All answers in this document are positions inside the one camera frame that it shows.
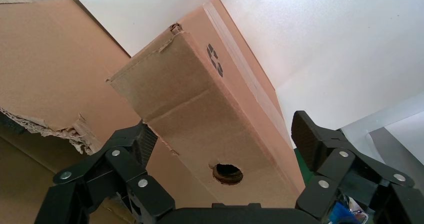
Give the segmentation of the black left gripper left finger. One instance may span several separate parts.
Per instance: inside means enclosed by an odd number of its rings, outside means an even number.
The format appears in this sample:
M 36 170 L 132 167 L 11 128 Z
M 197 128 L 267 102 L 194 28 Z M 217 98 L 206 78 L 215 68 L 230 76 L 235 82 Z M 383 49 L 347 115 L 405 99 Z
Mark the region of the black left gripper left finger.
M 107 198 L 118 197 L 138 224 L 156 224 L 175 201 L 146 171 L 157 136 L 144 123 L 115 131 L 95 154 L 58 172 L 37 224 L 87 224 Z

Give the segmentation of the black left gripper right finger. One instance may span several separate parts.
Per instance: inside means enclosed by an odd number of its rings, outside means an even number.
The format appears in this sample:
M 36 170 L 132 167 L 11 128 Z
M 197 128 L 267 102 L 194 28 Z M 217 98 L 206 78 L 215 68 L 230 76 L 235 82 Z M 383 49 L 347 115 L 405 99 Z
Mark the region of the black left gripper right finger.
M 338 201 L 352 198 L 373 211 L 375 224 L 421 224 L 424 197 L 407 174 L 358 151 L 337 130 L 320 127 L 296 111 L 291 137 L 314 173 L 296 208 L 325 223 Z

